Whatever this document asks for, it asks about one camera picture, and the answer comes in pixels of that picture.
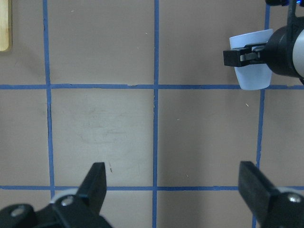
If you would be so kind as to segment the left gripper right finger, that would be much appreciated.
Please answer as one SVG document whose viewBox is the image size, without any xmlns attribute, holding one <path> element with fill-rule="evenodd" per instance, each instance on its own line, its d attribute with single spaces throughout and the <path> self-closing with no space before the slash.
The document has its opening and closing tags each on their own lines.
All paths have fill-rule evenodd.
<svg viewBox="0 0 304 228">
<path fill-rule="evenodd" d="M 275 186 L 250 161 L 241 161 L 238 191 L 261 228 L 302 228 L 304 196 L 288 187 Z"/>
</svg>

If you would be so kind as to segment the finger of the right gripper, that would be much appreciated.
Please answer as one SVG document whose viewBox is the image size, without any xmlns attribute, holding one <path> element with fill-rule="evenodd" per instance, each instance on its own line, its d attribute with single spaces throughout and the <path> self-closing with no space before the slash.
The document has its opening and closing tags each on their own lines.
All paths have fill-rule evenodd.
<svg viewBox="0 0 304 228">
<path fill-rule="evenodd" d="M 249 65 L 265 64 L 262 53 L 266 44 L 247 44 L 223 51 L 224 65 L 228 67 L 245 67 Z"/>
</svg>

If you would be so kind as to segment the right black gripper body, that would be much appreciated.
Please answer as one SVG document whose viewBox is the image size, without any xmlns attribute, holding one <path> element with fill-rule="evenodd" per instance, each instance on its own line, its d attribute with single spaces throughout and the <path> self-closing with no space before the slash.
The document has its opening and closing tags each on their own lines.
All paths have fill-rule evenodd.
<svg viewBox="0 0 304 228">
<path fill-rule="evenodd" d="M 296 16 L 302 0 L 267 0 L 269 6 L 288 6 L 287 24 L 269 38 L 262 57 L 267 66 L 277 75 L 304 75 L 304 18 Z"/>
</svg>

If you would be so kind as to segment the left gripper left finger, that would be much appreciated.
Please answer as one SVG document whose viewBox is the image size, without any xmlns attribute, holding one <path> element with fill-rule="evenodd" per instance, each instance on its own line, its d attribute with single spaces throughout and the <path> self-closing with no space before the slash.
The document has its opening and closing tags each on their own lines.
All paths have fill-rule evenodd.
<svg viewBox="0 0 304 228">
<path fill-rule="evenodd" d="M 67 190 L 52 200 L 52 210 L 62 228 L 105 228 L 99 215 L 106 195 L 103 162 L 93 163 L 77 190 Z"/>
</svg>

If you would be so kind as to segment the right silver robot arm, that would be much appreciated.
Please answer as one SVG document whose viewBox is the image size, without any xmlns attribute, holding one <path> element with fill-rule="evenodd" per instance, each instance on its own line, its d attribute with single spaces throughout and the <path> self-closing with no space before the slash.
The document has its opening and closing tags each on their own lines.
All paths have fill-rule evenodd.
<svg viewBox="0 0 304 228">
<path fill-rule="evenodd" d="M 267 0 L 269 6 L 287 6 L 287 24 L 276 30 L 265 41 L 248 41 L 223 51 L 224 65 L 245 67 L 266 64 L 281 76 L 304 81 L 304 17 L 296 15 L 296 8 L 303 7 L 302 0 Z"/>
</svg>

